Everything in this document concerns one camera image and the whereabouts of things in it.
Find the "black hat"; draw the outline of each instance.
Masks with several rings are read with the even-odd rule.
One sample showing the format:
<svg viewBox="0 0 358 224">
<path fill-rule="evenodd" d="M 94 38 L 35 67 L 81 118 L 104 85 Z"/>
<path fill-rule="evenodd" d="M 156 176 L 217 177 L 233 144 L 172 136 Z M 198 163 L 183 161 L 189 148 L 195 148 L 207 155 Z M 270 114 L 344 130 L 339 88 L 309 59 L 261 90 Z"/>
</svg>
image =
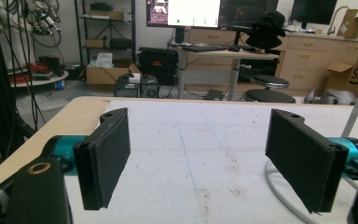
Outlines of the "black hat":
<svg viewBox="0 0 358 224">
<path fill-rule="evenodd" d="M 280 46 L 282 41 L 278 35 L 286 36 L 282 28 L 284 19 L 283 14 L 278 11 L 266 14 L 252 25 L 252 31 L 247 32 L 249 38 L 246 43 L 260 49 L 273 49 Z"/>
</svg>

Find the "table leg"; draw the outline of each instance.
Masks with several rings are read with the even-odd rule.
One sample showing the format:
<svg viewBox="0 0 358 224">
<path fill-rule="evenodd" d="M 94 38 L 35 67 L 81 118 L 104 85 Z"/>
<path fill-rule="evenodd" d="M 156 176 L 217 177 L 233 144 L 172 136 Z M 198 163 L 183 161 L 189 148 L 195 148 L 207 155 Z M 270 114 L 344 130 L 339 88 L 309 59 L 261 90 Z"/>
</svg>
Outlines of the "table leg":
<svg viewBox="0 0 358 224">
<path fill-rule="evenodd" d="M 228 91 L 228 100 L 232 101 L 235 94 L 235 89 L 237 88 L 237 82 L 238 82 L 238 74 L 240 72 L 240 64 L 241 59 L 234 59 L 235 66 L 231 70 L 231 76 L 229 78 L 229 91 Z"/>
<path fill-rule="evenodd" d="M 178 50 L 179 54 L 179 68 L 178 68 L 178 99 L 183 98 L 183 90 L 185 88 L 185 75 L 184 72 L 186 70 L 186 63 L 187 63 L 187 54 L 182 52 L 181 50 Z"/>
</svg>

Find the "desk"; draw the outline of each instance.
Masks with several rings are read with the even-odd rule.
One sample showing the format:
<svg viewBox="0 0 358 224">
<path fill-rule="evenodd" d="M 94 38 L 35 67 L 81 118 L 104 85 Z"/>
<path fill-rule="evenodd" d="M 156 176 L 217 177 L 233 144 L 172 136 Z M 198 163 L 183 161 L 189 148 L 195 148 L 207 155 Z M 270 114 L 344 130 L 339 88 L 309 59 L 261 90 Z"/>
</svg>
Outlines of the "desk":
<svg viewBox="0 0 358 224">
<path fill-rule="evenodd" d="M 183 90 L 185 84 L 220 84 L 229 83 L 230 88 L 228 92 L 228 100 L 232 100 L 237 87 L 238 73 L 240 72 L 241 59 L 257 59 L 257 60 L 274 60 L 278 59 L 278 55 L 266 54 L 266 53 L 252 53 L 245 50 L 240 52 L 233 52 L 228 50 L 219 51 L 207 51 L 207 52 L 190 52 L 178 49 L 179 54 L 179 69 L 178 69 L 178 99 L 182 99 Z M 229 72 L 228 70 L 208 70 L 207 75 L 202 74 L 200 70 L 187 70 L 187 58 L 188 57 L 200 57 L 200 58 L 230 58 L 233 59 L 231 75 L 229 81 L 225 80 L 222 75 Z M 222 78 L 212 81 L 212 75 L 218 75 Z"/>
<path fill-rule="evenodd" d="M 51 136 L 91 134 L 110 102 L 129 109 L 131 154 L 107 209 L 84 211 L 77 178 L 65 178 L 75 223 L 302 223 L 265 178 L 270 109 L 297 113 L 333 137 L 351 113 L 345 105 L 79 97 L 0 166 L 0 182 L 39 156 Z M 351 136 L 358 138 L 358 120 Z M 313 215 L 320 223 L 346 223 L 355 192 L 342 182 L 338 215 Z"/>
</svg>

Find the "stool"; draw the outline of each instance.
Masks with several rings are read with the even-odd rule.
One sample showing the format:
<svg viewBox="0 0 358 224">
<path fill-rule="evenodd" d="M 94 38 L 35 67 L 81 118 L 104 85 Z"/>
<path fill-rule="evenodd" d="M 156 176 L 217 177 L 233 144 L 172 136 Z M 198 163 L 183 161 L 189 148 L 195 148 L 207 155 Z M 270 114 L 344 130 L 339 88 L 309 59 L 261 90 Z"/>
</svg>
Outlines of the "stool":
<svg viewBox="0 0 358 224">
<path fill-rule="evenodd" d="M 289 82 L 280 77 L 272 77 L 266 75 L 256 75 L 251 77 L 251 82 L 260 86 L 264 86 L 264 90 L 249 90 L 245 93 L 246 99 L 252 102 L 269 102 L 269 103 L 287 103 L 295 104 L 296 99 L 292 96 L 272 91 L 269 88 L 286 89 Z"/>
</svg>

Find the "cardboard box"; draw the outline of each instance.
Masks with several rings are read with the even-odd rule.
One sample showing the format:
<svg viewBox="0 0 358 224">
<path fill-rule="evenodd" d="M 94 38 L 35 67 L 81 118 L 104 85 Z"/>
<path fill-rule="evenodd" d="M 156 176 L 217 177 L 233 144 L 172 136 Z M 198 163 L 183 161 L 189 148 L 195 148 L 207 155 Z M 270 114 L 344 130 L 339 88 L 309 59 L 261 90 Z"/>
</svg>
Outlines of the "cardboard box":
<svg viewBox="0 0 358 224">
<path fill-rule="evenodd" d="M 87 39 L 86 47 L 87 48 L 103 49 L 105 47 L 105 41 L 101 40 L 101 39 Z"/>
<path fill-rule="evenodd" d="M 87 67 L 87 84 L 92 91 L 112 91 L 113 94 L 117 79 L 128 73 L 141 71 L 132 62 L 123 63 L 121 67 L 116 64 L 114 68 Z"/>
<path fill-rule="evenodd" d="M 324 87 L 338 91 L 351 91 L 358 96 L 358 59 L 356 64 L 331 63 L 327 70 L 331 72 Z"/>
<path fill-rule="evenodd" d="M 122 11 L 103 11 L 103 10 L 90 10 L 91 17 L 99 18 L 99 16 L 106 17 L 114 21 L 124 21 L 124 12 Z"/>
<path fill-rule="evenodd" d="M 358 17 L 356 14 L 358 9 L 348 9 L 345 13 L 344 19 L 339 26 L 337 35 L 345 36 L 347 38 L 358 37 Z"/>
</svg>

